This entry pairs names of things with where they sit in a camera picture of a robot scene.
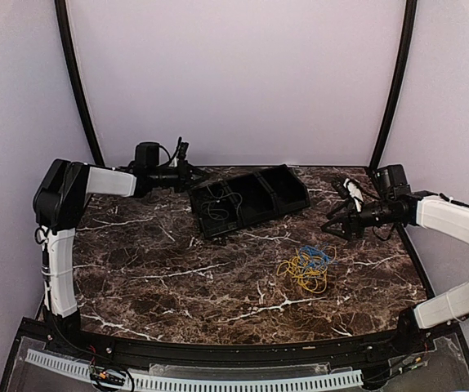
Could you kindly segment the black frame post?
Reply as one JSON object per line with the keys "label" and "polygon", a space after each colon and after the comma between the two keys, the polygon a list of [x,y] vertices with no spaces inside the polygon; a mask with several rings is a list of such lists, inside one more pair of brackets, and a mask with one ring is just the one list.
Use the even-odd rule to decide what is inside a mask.
{"label": "black frame post", "polygon": [[60,34],[60,42],[65,58],[65,66],[69,76],[75,104],[78,110],[83,133],[90,150],[92,160],[97,166],[103,167],[105,160],[97,140],[96,131],[92,123],[90,110],[87,104],[85,91],[78,68],[74,40],[69,23],[68,4],[65,0],[54,1],[56,20]]}
{"label": "black frame post", "polygon": [[390,135],[391,126],[395,117],[395,111],[400,98],[402,84],[404,81],[404,74],[409,59],[409,51],[413,37],[417,7],[417,0],[405,1],[404,18],[400,33],[400,43],[395,60],[395,68],[376,143],[368,164],[368,169],[370,171],[375,171],[379,168],[379,164],[381,163],[382,156],[386,148],[386,143]]}

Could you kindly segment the right black frame post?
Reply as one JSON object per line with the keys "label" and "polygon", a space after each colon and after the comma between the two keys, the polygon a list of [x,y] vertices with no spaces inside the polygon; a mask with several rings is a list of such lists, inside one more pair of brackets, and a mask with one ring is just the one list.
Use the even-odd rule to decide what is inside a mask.
{"label": "right black frame post", "polygon": [[395,60],[395,68],[376,143],[368,164],[368,169],[370,171],[375,171],[379,168],[379,164],[381,163],[382,156],[386,148],[386,143],[390,135],[391,126],[395,117],[395,111],[400,98],[402,84],[404,81],[404,74],[409,59],[409,51],[413,37],[417,7],[417,0],[405,1],[404,18],[400,33],[400,43]]}

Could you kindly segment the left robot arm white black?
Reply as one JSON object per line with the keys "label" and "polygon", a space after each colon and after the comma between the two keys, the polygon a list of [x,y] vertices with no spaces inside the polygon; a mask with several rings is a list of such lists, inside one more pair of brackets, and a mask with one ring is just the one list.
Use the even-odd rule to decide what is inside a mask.
{"label": "left robot arm white black", "polygon": [[159,161],[164,147],[142,142],[125,167],[98,167],[89,163],[55,160],[33,197],[38,224],[35,242],[42,249],[44,305],[63,319],[78,311],[74,294],[73,246],[87,200],[93,194],[143,198],[154,189],[185,192],[208,178],[186,159],[189,144],[179,140],[168,161]]}

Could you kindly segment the black front rail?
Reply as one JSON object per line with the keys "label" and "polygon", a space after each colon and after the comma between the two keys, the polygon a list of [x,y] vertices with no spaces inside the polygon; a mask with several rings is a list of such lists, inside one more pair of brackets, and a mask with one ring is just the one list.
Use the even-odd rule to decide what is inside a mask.
{"label": "black front rail", "polygon": [[311,363],[374,366],[395,356],[430,348],[424,336],[394,337],[395,331],[366,336],[280,345],[191,345],[127,339],[79,331],[75,342],[96,348],[97,361],[108,359],[130,368],[154,364],[254,368]]}

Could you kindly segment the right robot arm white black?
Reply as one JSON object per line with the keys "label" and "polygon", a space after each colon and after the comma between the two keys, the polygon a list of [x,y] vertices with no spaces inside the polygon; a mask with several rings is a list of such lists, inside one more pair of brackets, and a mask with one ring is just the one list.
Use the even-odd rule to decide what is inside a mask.
{"label": "right robot arm white black", "polygon": [[[445,194],[413,192],[400,164],[375,171],[377,195],[370,203],[354,180],[334,180],[342,203],[327,215],[321,229],[351,241],[362,238],[368,228],[383,225],[413,225],[431,229],[469,245],[469,205]],[[407,310],[399,317],[400,329],[390,337],[397,354],[407,354],[422,339],[422,331],[469,317],[469,281]]]}

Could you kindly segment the black three-compartment bin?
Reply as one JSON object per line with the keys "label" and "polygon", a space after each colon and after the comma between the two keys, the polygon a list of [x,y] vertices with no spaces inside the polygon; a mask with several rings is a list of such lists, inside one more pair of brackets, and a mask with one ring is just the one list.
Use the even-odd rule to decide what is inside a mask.
{"label": "black three-compartment bin", "polygon": [[219,180],[189,192],[207,239],[278,219],[310,206],[307,187],[285,164]]}

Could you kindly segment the left black frame post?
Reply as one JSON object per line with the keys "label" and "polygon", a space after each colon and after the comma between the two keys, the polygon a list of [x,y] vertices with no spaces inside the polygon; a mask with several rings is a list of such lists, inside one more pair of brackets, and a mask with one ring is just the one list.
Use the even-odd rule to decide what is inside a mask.
{"label": "left black frame post", "polygon": [[78,110],[83,133],[90,150],[92,160],[97,166],[103,167],[105,160],[97,140],[96,131],[92,123],[90,110],[87,104],[85,91],[78,68],[74,40],[69,23],[68,4],[65,0],[54,1],[56,20],[60,34],[60,42],[65,58],[65,66],[69,76],[75,104]]}

